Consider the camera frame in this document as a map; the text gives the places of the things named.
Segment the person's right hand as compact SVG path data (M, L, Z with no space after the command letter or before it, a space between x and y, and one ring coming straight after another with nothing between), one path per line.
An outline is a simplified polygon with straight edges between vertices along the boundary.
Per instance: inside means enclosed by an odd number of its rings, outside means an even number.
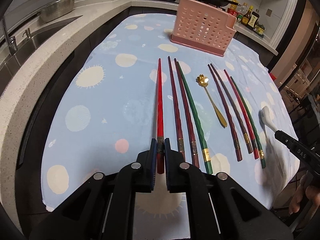
M311 214L314 215L318 210L320 204L319 188L312 185L306 186L306 181L307 175L305 174L301 177L300 185L297 187L289 204L289 215L297 213L300 210L300 203L304 196L306 196L308 200L312 201L312 207L310 209Z

